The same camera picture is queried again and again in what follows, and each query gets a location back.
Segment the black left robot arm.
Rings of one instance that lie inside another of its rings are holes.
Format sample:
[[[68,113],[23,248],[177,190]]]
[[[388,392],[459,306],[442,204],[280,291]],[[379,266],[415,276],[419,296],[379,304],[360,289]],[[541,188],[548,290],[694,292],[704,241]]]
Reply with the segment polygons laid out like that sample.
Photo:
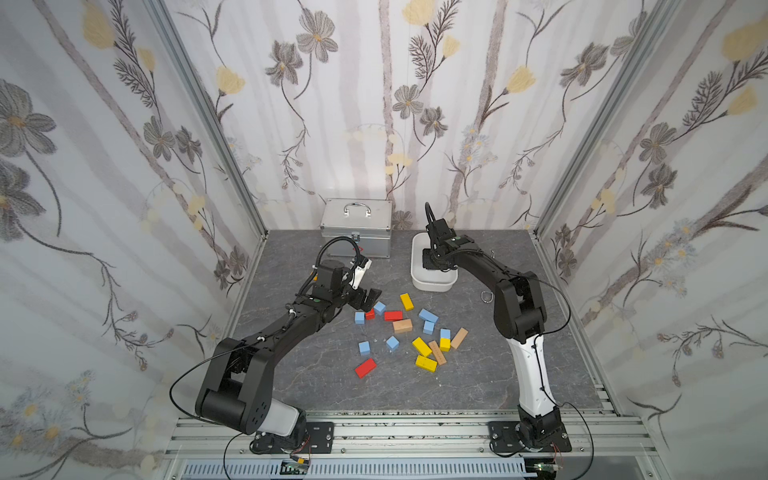
[[[337,236],[318,252],[286,312],[256,334],[221,341],[207,361],[195,415],[243,434],[300,434],[306,415],[273,398],[275,369],[303,340],[331,323],[345,307],[370,311],[381,291],[360,282],[370,260],[350,237]]]

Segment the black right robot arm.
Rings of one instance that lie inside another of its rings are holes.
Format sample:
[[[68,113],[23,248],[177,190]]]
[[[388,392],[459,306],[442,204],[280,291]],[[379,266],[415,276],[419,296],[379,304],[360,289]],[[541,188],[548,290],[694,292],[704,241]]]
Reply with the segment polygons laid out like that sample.
[[[426,232],[430,240],[422,260],[426,269],[463,269],[491,291],[493,322],[510,347],[519,383],[518,438],[529,451],[543,449],[565,429],[543,354],[547,311],[542,282],[533,272],[519,272],[500,263],[474,239],[456,233],[431,212]]]

